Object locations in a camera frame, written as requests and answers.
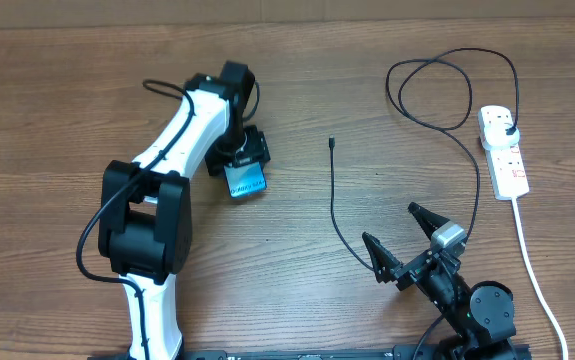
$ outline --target robotic arm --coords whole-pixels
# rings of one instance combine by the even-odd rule
[[[363,233],[376,280],[393,281],[400,291],[416,285],[456,335],[422,350],[422,344],[397,345],[392,350],[397,360],[531,359],[528,346],[514,346],[510,340],[516,335],[511,291],[494,281],[470,288],[458,274],[458,257],[465,251],[467,241],[465,230],[416,203],[409,204],[408,210],[430,239],[429,249],[403,264],[378,239]]]
[[[143,341],[139,300],[125,285],[133,340],[128,354],[105,359],[171,360],[182,355],[183,338],[176,322],[176,274],[189,254],[192,237],[189,181],[205,159],[211,176],[225,174],[230,195],[243,197],[266,188],[264,164],[270,160],[264,134],[243,127],[243,110],[255,83],[246,65],[227,62],[219,78],[198,74],[185,84],[194,103],[183,101],[158,139],[132,163],[112,161],[103,176],[105,204],[147,167],[190,121],[164,159],[142,175],[129,198],[116,201],[100,218],[98,249],[112,271],[142,291]],[[140,213],[129,203],[157,205],[156,215]]]

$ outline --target power strip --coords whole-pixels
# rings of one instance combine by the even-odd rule
[[[525,164],[518,147],[519,136],[506,135],[505,133],[505,128],[513,124],[511,112],[502,106],[484,106],[478,112],[478,124],[480,125],[480,140],[487,155],[487,165],[489,166],[491,183],[494,187],[494,195],[498,200],[511,200],[520,251],[523,255],[529,279],[534,286],[538,301],[540,301],[545,313],[547,313],[547,317],[549,317],[560,339],[562,358],[567,360],[569,354],[565,335],[540,291],[540,286],[538,286],[538,281],[527,253],[527,245],[525,244],[525,236],[518,210],[518,198],[529,192],[529,184],[527,183]]]
[[[505,125],[511,126],[512,124],[511,112],[502,106],[489,105],[478,112],[480,138],[483,144],[490,137],[490,132],[496,130],[504,136]],[[518,140],[507,138],[504,143],[498,142],[496,146],[485,146],[485,150],[496,199],[511,200],[527,194],[529,184]]]

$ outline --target white robotic arm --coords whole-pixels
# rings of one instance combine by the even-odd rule
[[[191,123],[176,142],[165,159],[152,171],[167,174],[176,171],[180,176],[191,179],[198,165],[205,158],[207,150],[222,136],[229,126],[229,102],[217,94],[195,90],[188,91],[194,101],[194,116]],[[163,130],[158,139],[133,162],[141,168],[154,160],[158,152],[169,144],[175,134],[187,121],[189,104],[181,103],[178,112]],[[158,198],[145,197],[145,201],[156,204]],[[176,321],[176,275],[169,274],[162,285],[145,276],[128,273],[122,278],[135,282],[143,291],[145,303],[145,326],[149,345],[149,358],[172,360],[180,354],[183,343],[182,333]],[[129,356],[133,359],[145,359],[140,329],[140,311],[134,289],[124,285],[129,302],[132,343]]]
[[[254,82],[246,65],[230,62],[219,78],[196,75],[185,84],[193,102],[193,116],[189,116],[190,102],[182,101],[147,150],[131,164],[113,161],[105,170],[103,204],[135,174],[141,174],[132,195],[112,203],[100,218],[98,247],[101,255],[110,259],[112,270],[141,290],[144,324],[135,289],[125,284],[132,345],[128,354],[104,359],[173,360],[182,355],[175,288],[176,274],[188,256],[192,237],[189,181],[205,159],[210,175],[225,174],[232,197],[266,187],[262,166],[269,161],[269,152],[264,134],[255,126],[242,126],[242,112]],[[160,159],[161,150],[181,131],[180,138]],[[142,173],[157,158],[151,170]],[[156,204],[156,215],[130,210],[130,202],[140,201]]]
[[[167,174],[170,171],[176,171],[180,176],[191,179],[198,165],[205,158],[207,150],[220,136],[225,134],[229,126],[229,101],[204,90],[188,91],[188,94],[195,106],[191,123],[165,159],[154,166],[152,169],[154,172]],[[189,103],[183,101],[178,112],[158,139],[145,152],[136,156],[133,162],[139,163],[141,168],[151,163],[158,152],[169,144],[174,135],[188,121],[188,114]]]

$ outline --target black cable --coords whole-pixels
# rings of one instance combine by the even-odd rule
[[[416,349],[414,349],[414,355],[411,357],[412,360],[416,360],[416,356],[418,356],[418,351],[420,350],[420,347],[423,346],[423,344],[425,343],[425,340],[427,340],[427,337],[429,337],[429,334],[431,334],[431,332],[434,331],[436,326],[438,326],[438,324],[440,324],[440,322],[443,321],[444,318],[445,318],[445,314],[440,314],[440,316],[436,320],[434,320],[434,322],[431,323],[431,325],[429,325],[427,330],[425,330],[425,333],[423,334],[423,336],[421,336],[420,340],[418,340],[418,344],[416,345]]]
[[[404,117],[408,118],[409,120],[424,126],[426,128],[432,129],[432,130],[436,130],[438,132],[441,132],[443,134],[445,134],[445,136],[449,137],[450,139],[454,140],[456,142],[456,144],[458,144],[458,146],[460,146],[463,151],[465,151],[465,153],[467,154],[467,156],[469,156],[469,159],[471,160],[471,162],[474,165],[474,170],[476,171],[476,196],[474,199],[474,209],[472,211],[472,216],[471,216],[471,223],[469,224],[469,229],[467,230],[467,239],[469,238],[469,236],[471,235],[471,232],[474,229],[474,223],[476,221],[476,212],[478,211],[478,201],[479,201],[479,197],[480,197],[480,170],[478,168],[478,163],[476,162],[476,159],[474,158],[474,156],[471,154],[471,152],[469,152],[469,150],[465,147],[465,145],[463,145],[458,139],[456,139],[452,134],[450,134],[448,131],[450,130],[456,130],[459,127],[461,127],[465,121],[467,121],[467,119],[469,118],[469,114],[471,113],[471,106],[472,106],[472,88],[471,88],[471,81],[469,80],[469,76],[467,76],[467,74],[465,73],[465,71],[463,69],[461,69],[459,66],[457,66],[456,64],[453,64],[451,62],[445,61],[445,60],[441,60],[440,58],[447,55],[447,54],[451,54],[457,51],[482,51],[482,52],[487,52],[487,53],[491,53],[491,54],[495,54],[500,56],[501,58],[503,58],[505,61],[507,61],[507,63],[509,64],[509,66],[511,67],[513,76],[514,76],[514,85],[516,88],[516,116],[514,117],[514,124],[511,128],[509,128],[507,130],[508,134],[511,134],[515,131],[516,126],[518,125],[518,105],[519,105],[519,88],[518,88],[518,75],[516,73],[516,68],[514,67],[514,64],[511,62],[511,60],[509,60],[509,58],[507,58],[505,55],[497,52],[497,51],[493,51],[493,50],[488,50],[488,49],[482,49],[482,48],[459,48],[459,49],[453,49],[453,50],[449,50],[446,51],[434,58],[431,59],[412,59],[412,60],[405,60],[405,61],[400,61],[394,65],[392,65],[389,70],[387,71],[387,76],[385,78],[385,92],[387,93],[387,97],[389,98],[389,101],[391,102],[391,104],[394,106],[394,108],[400,113],[402,114]],[[409,64],[409,63],[416,63],[416,62],[420,62],[423,63],[422,65],[420,65],[418,68],[416,68],[414,71],[412,71],[407,78],[403,81],[403,83],[400,85],[400,88],[398,89],[398,104],[400,104],[400,107],[398,107],[398,104],[396,104],[396,102],[394,101],[392,95],[391,95],[391,90],[389,88],[389,79],[391,77],[391,72],[398,66],[403,65],[403,64]],[[409,80],[421,69],[423,69],[424,67],[433,64],[433,63],[439,63],[439,64],[443,64],[443,65],[447,65],[450,66],[454,69],[456,69],[458,72],[460,72],[463,77],[465,78],[465,82],[467,83],[467,88],[469,91],[469,101],[467,104],[467,113],[465,114],[465,117],[463,118],[462,121],[460,121],[458,124],[451,126],[451,127],[440,127],[440,126],[435,126],[429,123],[426,123],[424,121],[418,120],[416,117],[414,117],[413,115],[411,115],[407,109],[405,108],[405,105],[403,104],[402,101],[402,91],[403,88],[405,87],[405,85],[407,84],[407,82],[409,82]]]
[[[336,146],[336,140],[334,139],[333,136],[330,136],[329,137],[329,158],[330,158],[330,163],[331,163],[331,204],[330,204],[329,209],[331,212],[331,222],[332,222],[332,224],[334,224],[334,229],[336,229],[336,234],[338,234],[338,237],[340,238],[340,240],[343,242],[343,244],[345,244],[345,246],[347,247],[347,250],[349,250],[349,252],[352,255],[354,255],[356,260],[358,260],[361,264],[363,264],[364,267],[369,269],[369,271],[373,272],[374,268],[369,266],[363,259],[361,259],[360,256],[358,256],[358,254],[356,254],[354,249],[352,249],[351,246],[349,246],[349,244],[347,243],[347,241],[343,237],[343,234],[340,233],[340,229],[338,229],[338,224],[336,224],[336,217],[334,216],[334,146]]]
[[[251,109],[249,114],[247,114],[247,116],[243,116],[243,122],[251,120],[251,118],[253,118],[256,114],[256,109],[258,109],[258,103],[260,102],[260,84],[258,81],[254,81],[254,85],[256,86],[256,103],[254,104],[254,107]]]
[[[145,326],[145,304],[143,301],[142,290],[140,290],[138,285],[131,280],[121,279],[121,278],[112,278],[112,277],[106,277],[106,276],[99,276],[99,275],[95,275],[95,274],[90,273],[87,270],[87,268],[85,268],[85,265],[83,265],[82,256],[83,256],[83,248],[85,246],[85,241],[87,241],[87,237],[89,237],[91,230],[94,228],[94,226],[96,225],[98,220],[100,220],[100,217],[116,201],[116,199],[128,198],[129,196],[131,196],[131,194],[135,190],[135,185],[140,181],[140,179],[143,178],[143,176],[145,176],[145,174],[147,174],[154,166],[156,166],[156,164],[158,162],[160,162],[162,159],[165,158],[167,153],[176,144],[178,139],[180,139],[180,137],[183,135],[183,133],[185,132],[185,130],[189,126],[189,123],[191,122],[192,117],[194,116],[194,102],[191,99],[191,97],[189,96],[189,94],[187,94],[187,92],[184,89],[182,89],[181,87],[179,87],[177,85],[166,83],[163,81],[158,81],[158,80],[144,80],[143,81],[143,87],[145,87],[147,90],[153,91],[155,93],[158,93],[158,94],[161,94],[164,96],[172,97],[175,99],[183,99],[183,97],[178,96],[178,95],[174,95],[171,93],[167,93],[167,92],[164,92],[164,91],[152,88],[152,87],[149,87],[148,86],[149,84],[155,84],[155,85],[159,85],[159,86],[168,87],[170,89],[174,89],[174,90],[180,92],[181,94],[183,94],[184,98],[187,99],[187,101],[189,101],[189,114],[187,115],[187,121],[185,121],[185,123],[183,124],[181,129],[178,131],[178,133],[176,133],[176,135],[174,135],[174,137],[171,139],[169,144],[167,144],[167,146],[165,146],[165,148],[162,149],[158,153],[156,158],[151,163],[149,163],[147,166],[145,166],[142,170],[140,170],[140,172],[138,174],[136,174],[136,176],[131,178],[125,185],[123,185],[96,212],[96,214],[94,214],[94,216],[91,218],[91,220],[89,220],[89,223],[87,224],[87,226],[85,226],[85,229],[83,230],[82,234],[80,235],[80,239],[78,240],[78,246],[76,248],[76,265],[78,265],[78,269],[80,270],[80,272],[85,277],[87,277],[88,279],[94,280],[94,281],[100,281],[100,282],[105,282],[105,283],[124,284],[124,285],[127,285],[127,286],[131,287],[132,289],[134,289],[134,293],[135,293],[134,295],[136,296],[136,298],[138,298],[138,308],[139,308],[139,312],[140,312],[140,332],[141,332],[141,337],[142,337],[141,345],[144,349],[146,360],[149,360],[149,346],[147,344],[149,339],[147,339],[147,330],[146,330],[146,326]]]

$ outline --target wooden table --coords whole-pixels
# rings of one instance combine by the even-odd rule
[[[427,247],[406,211],[410,201],[468,226],[475,185],[468,158],[394,112],[383,89],[391,64],[462,46],[495,49],[516,64],[532,189],[520,200],[525,233],[575,358],[575,18],[552,18],[0,31],[0,359],[127,349],[124,291],[80,275],[78,236],[98,208],[105,166],[143,151],[178,106],[140,81],[218,74],[227,59],[249,64],[262,85],[254,122],[272,155],[269,188],[239,204],[203,167],[193,179],[194,240],[178,276],[186,346],[415,343],[438,311],[417,290],[377,284],[338,240],[327,138],[337,139],[337,219],[364,258],[364,230],[405,261]],[[502,60],[450,59],[472,79],[474,113],[486,104],[513,108]],[[405,92],[410,111],[443,125],[461,119],[466,96],[462,77],[441,66],[419,73]],[[530,344],[536,359],[556,359],[558,340],[527,277],[511,206],[493,197],[476,121],[455,132],[482,175],[461,274],[472,285],[497,280],[512,289],[515,342]],[[96,233],[85,261],[111,274]],[[450,334],[442,324],[429,342]]]

